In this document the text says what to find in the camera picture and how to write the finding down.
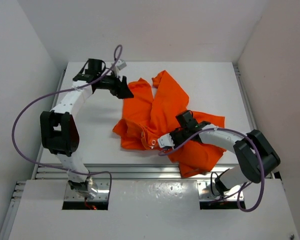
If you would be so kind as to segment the orange jacket with pink lining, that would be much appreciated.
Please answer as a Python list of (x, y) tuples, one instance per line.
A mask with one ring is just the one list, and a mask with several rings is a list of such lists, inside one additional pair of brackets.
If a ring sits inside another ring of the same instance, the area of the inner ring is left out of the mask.
[[(112, 131), (119, 135), (126, 150), (159, 150), (157, 139), (180, 125), (176, 116), (187, 110), (189, 96), (165, 70), (152, 78), (152, 84), (140, 78), (128, 84), (133, 98), (124, 99), (122, 118)], [(188, 178), (210, 172), (225, 149), (188, 141), (168, 155), (179, 166), (180, 175)]]

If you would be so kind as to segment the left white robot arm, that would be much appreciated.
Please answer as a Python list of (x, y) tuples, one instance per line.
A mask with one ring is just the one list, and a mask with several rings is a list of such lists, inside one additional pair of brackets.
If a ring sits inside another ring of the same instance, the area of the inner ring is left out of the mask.
[(119, 76), (119, 71), (125, 67), (126, 63), (121, 59), (115, 60), (112, 68), (108, 68), (103, 60), (88, 59), (72, 79), (73, 90), (67, 92), (50, 111), (43, 111), (40, 115), (42, 146), (66, 169), (71, 190), (87, 199), (97, 195), (98, 187), (77, 151), (80, 136), (75, 117), (97, 89), (108, 90), (118, 99), (133, 98), (126, 76)]

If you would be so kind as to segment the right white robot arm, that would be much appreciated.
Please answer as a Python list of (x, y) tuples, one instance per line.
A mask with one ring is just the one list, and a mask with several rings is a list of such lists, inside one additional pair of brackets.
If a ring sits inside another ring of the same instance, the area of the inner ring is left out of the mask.
[(177, 115), (176, 120), (179, 128), (167, 134), (168, 147), (176, 149), (186, 142), (196, 142), (225, 149), (236, 156), (238, 166), (224, 171), (210, 185), (218, 195), (246, 182), (260, 183), (262, 175), (267, 176), (281, 163), (272, 145), (257, 129), (241, 135), (209, 121), (197, 122), (189, 110)]

